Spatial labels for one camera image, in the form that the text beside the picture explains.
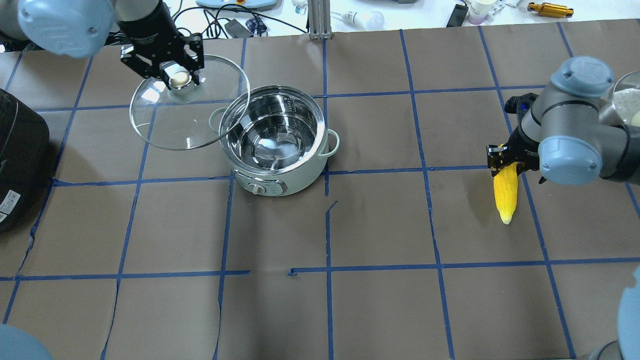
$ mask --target brass fitting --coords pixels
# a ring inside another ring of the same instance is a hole
[[[540,13],[541,16],[557,18],[573,16],[573,9],[569,9],[564,5],[550,3],[542,3],[542,5],[529,3],[527,11]]]

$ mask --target white sticker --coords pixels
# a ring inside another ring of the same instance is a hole
[[[6,197],[4,197],[4,201],[0,204],[0,211],[5,214],[10,214],[13,211],[13,208],[18,204],[18,200],[20,200],[20,194],[13,190],[9,190]]]

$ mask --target glass lid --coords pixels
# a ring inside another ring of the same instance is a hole
[[[169,89],[156,78],[142,81],[131,99],[129,117],[138,135],[149,144],[168,150],[189,150],[218,141],[218,125],[210,124],[214,112],[219,114],[237,97],[247,94],[249,80],[244,71],[229,59],[204,56],[204,69],[197,74],[200,84],[175,62],[163,66],[169,76]],[[231,130],[244,113],[227,129]]]

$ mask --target metal bracket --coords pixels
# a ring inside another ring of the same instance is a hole
[[[309,39],[326,39],[331,32],[331,8],[329,0],[309,0]]]

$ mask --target white pot handle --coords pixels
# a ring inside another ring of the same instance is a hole
[[[330,156],[333,156],[340,148],[340,136],[338,136],[338,133],[336,133],[331,129],[327,129],[326,132],[335,138],[335,147],[333,147],[333,150],[331,150],[330,152],[326,152],[324,154],[318,154],[319,158],[329,158]]]
[[[214,127],[213,124],[211,124],[211,122],[213,121],[213,118],[220,115],[221,113],[225,112],[227,110],[227,108],[220,108],[220,109],[215,109],[212,113],[211,116],[209,117],[209,127],[213,130],[214,133],[219,134],[218,132],[218,128]]]

